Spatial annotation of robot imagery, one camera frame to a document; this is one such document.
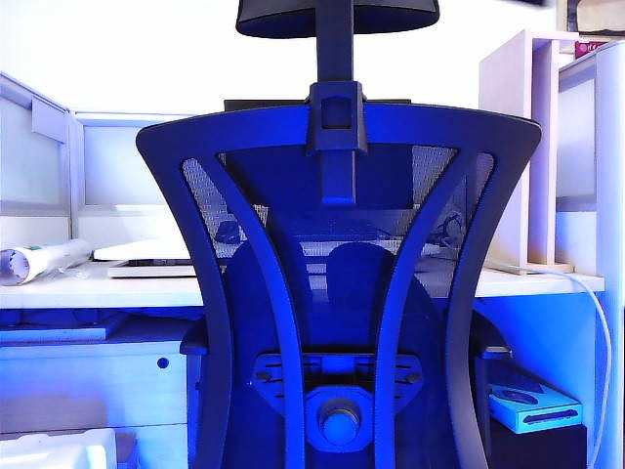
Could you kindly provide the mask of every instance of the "bolt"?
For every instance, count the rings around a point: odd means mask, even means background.
[[[410,374],[406,374],[405,376],[405,380],[408,381],[410,384],[414,384],[420,379],[421,379],[421,376],[419,376],[418,373],[410,373]]]
[[[259,381],[268,382],[271,379],[271,374],[266,371],[258,371],[256,373],[256,379]]]

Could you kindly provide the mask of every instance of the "drawer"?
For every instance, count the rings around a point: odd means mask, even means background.
[[[0,433],[187,423],[180,341],[0,349]]]

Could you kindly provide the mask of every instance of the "paper roll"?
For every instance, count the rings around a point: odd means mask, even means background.
[[[89,260],[91,247],[83,239],[63,244],[15,247],[0,251],[0,284],[20,285]]]

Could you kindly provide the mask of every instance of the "box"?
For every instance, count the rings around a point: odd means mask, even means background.
[[[490,415],[517,434],[582,423],[582,404],[511,366],[490,369],[489,387]]]

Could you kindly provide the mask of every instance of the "office chair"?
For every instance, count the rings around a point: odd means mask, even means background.
[[[354,33],[437,19],[436,0],[241,0],[243,34],[316,36],[308,98],[139,133],[205,305],[194,468],[487,467],[472,304],[540,129],[368,101],[353,81]],[[231,257],[224,221],[241,229]],[[378,238],[346,240],[362,221]]]

